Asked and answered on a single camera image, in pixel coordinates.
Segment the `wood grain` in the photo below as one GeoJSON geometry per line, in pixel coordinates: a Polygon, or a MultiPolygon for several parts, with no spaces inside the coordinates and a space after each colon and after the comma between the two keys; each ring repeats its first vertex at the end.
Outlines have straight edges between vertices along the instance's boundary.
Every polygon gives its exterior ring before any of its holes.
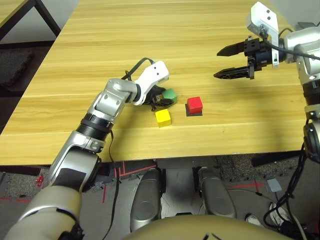
{"type": "Polygon", "coordinates": [[[114,126],[115,160],[298,150],[305,100],[294,64],[265,67],[254,80],[213,77],[247,64],[243,54],[216,53],[250,34],[255,2],[80,0],[0,136],[0,164],[51,164],[107,80],[143,57],[169,69],[162,86],[178,94],[172,125],[158,128],[150,107],[128,104],[114,126]],[[203,116],[186,117],[185,103],[196,96],[203,116]]]}
{"type": "Polygon", "coordinates": [[[0,0],[0,28],[28,0],[0,0]]]}

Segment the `white sneaker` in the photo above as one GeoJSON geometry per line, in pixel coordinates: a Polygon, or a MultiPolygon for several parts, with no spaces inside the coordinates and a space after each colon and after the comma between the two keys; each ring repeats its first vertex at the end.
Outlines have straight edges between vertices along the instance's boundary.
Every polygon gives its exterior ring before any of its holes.
{"type": "MultiPolygon", "coordinates": [[[[274,209],[276,206],[277,205],[275,203],[270,203],[269,210],[274,209]]],[[[287,212],[282,207],[278,208],[278,212],[281,215],[281,217],[283,217],[287,221],[290,221],[287,212]]],[[[281,224],[284,222],[284,220],[281,217],[278,215],[276,210],[270,213],[271,220],[277,226],[281,226],[281,224]]]]}
{"type": "Polygon", "coordinates": [[[254,224],[254,225],[257,225],[257,226],[259,226],[259,227],[264,228],[264,226],[261,224],[261,222],[258,220],[258,218],[257,218],[255,215],[251,214],[251,213],[248,213],[248,214],[245,216],[244,220],[245,220],[247,223],[254,224]]]}

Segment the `black wire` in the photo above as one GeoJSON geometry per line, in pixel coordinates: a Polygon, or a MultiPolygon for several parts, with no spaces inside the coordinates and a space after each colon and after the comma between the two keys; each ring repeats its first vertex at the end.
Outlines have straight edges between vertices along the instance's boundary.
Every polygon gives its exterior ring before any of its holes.
{"type": "Polygon", "coordinates": [[[110,135],[111,135],[111,142],[110,142],[110,145],[109,145],[109,157],[110,157],[110,160],[112,162],[113,168],[115,169],[116,183],[115,183],[115,193],[114,193],[113,204],[112,204],[110,226],[109,226],[108,230],[106,231],[106,233],[105,233],[104,237],[102,238],[102,240],[104,240],[107,237],[107,235],[109,234],[109,232],[111,230],[111,227],[112,227],[112,225],[114,223],[116,202],[117,202],[117,198],[118,198],[118,194],[119,194],[119,183],[120,183],[119,168],[116,167],[115,161],[111,156],[111,145],[112,145],[112,142],[114,141],[114,133],[112,132],[112,130],[110,131],[110,135]]]}
{"type": "MultiPolygon", "coordinates": [[[[236,189],[228,189],[228,191],[244,191],[244,192],[250,192],[250,193],[254,193],[254,194],[256,194],[256,195],[258,195],[258,196],[260,196],[260,197],[263,197],[263,198],[269,200],[269,201],[271,202],[271,204],[275,202],[274,200],[272,200],[271,198],[263,195],[263,194],[260,193],[260,192],[250,191],[250,190],[247,190],[247,189],[237,189],[237,188],[236,188],[236,189]]],[[[276,209],[276,213],[278,214],[278,216],[279,216],[283,221],[287,221],[287,219],[284,219],[284,218],[281,216],[281,214],[279,213],[278,208],[276,209]]]]}
{"type": "Polygon", "coordinates": [[[279,35],[278,35],[278,37],[279,37],[279,38],[280,38],[280,37],[281,37],[281,35],[285,32],[285,30],[290,31],[291,33],[293,33],[293,32],[294,32],[294,31],[293,31],[293,30],[291,30],[290,28],[286,27],[286,28],[282,29],[282,31],[281,31],[281,32],[279,32],[279,35]]]}
{"type": "Polygon", "coordinates": [[[309,59],[315,59],[315,60],[319,60],[320,61],[320,57],[318,57],[318,56],[309,55],[309,54],[302,53],[302,52],[297,52],[297,51],[291,51],[291,50],[284,49],[284,48],[281,48],[281,47],[278,47],[278,46],[275,46],[275,45],[271,44],[268,41],[268,35],[266,34],[265,31],[261,31],[260,35],[261,35],[261,37],[263,39],[263,42],[266,45],[268,45],[270,48],[272,48],[272,49],[278,50],[278,51],[286,53],[286,54],[291,54],[291,55],[295,55],[295,56],[300,56],[300,57],[309,58],[309,59]]]}
{"type": "Polygon", "coordinates": [[[215,234],[213,234],[213,233],[211,233],[211,235],[212,235],[215,239],[217,239],[217,240],[222,240],[220,237],[218,237],[217,235],[215,235],[215,234]]]}
{"type": "Polygon", "coordinates": [[[300,149],[299,159],[298,159],[298,165],[297,165],[297,167],[296,167],[296,169],[295,169],[295,171],[289,181],[289,184],[288,184],[288,187],[285,191],[285,194],[277,201],[276,206],[274,208],[268,210],[263,216],[263,221],[268,227],[270,227],[270,228],[278,228],[279,227],[277,225],[273,225],[273,224],[270,224],[267,222],[268,215],[270,213],[272,213],[273,211],[276,211],[277,214],[279,215],[279,217],[281,217],[282,220],[286,221],[286,219],[284,219],[279,213],[279,208],[281,206],[283,206],[284,204],[286,204],[286,206],[287,206],[287,210],[288,210],[288,213],[289,213],[291,220],[293,221],[293,223],[295,223],[295,225],[298,226],[297,222],[293,218],[293,214],[291,212],[291,208],[289,205],[289,199],[294,197],[293,192],[294,192],[296,186],[298,185],[298,182],[299,182],[300,177],[302,175],[302,172],[304,170],[306,160],[307,160],[307,156],[305,153],[305,145],[302,144],[301,149],[300,149]]]}
{"type": "Polygon", "coordinates": [[[133,68],[132,68],[129,72],[126,72],[125,75],[124,75],[121,79],[126,80],[126,79],[130,78],[131,75],[140,67],[140,65],[143,64],[143,63],[144,63],[145,61],[147,61],[147,60],[148,60],[151,64],[154,64],[154,63],[155,63],[152,59],[150,59],[150,58],[148,58],[148,57],[144,57],[144,58],[142,58],[140,61],[138,61],[138,62],[136,63],[136,65],[134,65],[133,68]]]}
{"type": "Polygon", "coordinates": [[[131,75],[129,75],[129,72],[127,70],[124,71],[125,75],[128,75],[128,80],[132,82],[131,75]]]}
{"type": "Polygon", "coordinates": [[[279,198],[278,198],[278,195],[277,195],[277,192],[276,192],[276,191],[274,192],[274,195],[275,195],[276,201],[278,202],[278,201],[279,201],[279,198]]]}

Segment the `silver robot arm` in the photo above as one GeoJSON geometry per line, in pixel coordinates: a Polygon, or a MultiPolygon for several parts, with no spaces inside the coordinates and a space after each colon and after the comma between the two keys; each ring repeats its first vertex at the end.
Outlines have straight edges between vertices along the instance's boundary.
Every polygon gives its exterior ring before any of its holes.
{"type": "Polygon", "coordinates": [[[166,65],[157,61],[135,82],[110,79],[56,156],[49,186],[33,198],[5,240],[82,239],[81,193],[94,183],[101,163],[97,153],[105,146],[105,138],[125,103],[142,105],[151,88],[168,78],[166,65]]]}
{"type": "Polygon", "coordinates": [[[249,37],[244,42],[224,47],[217,55],[228,57],[244,52],[247,66],[226,68],[214,76],[219,79],[254,79],[254,72],[261,71],[268,64],[277,68],[283,61],[296,62],[307,104],[304,111],[307,121],[310,121],[303,127],[304,149],[310,160],[320,163],[320,26],[311,26],[291,32],[284,39],[279,38],[277,15],[261,2],[251,8],[246,26],[263,41],[249,37]]]}

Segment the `red cube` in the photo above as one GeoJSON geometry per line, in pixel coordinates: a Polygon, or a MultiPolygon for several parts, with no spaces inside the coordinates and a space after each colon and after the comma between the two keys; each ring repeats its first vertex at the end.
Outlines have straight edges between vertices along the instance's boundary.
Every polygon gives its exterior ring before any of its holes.
{"type": "Polygon", "coordinates": [[[188,98],[187,107],[189,114],[200,114],[202,113],[202,102],[199,96],[188,98]]]}

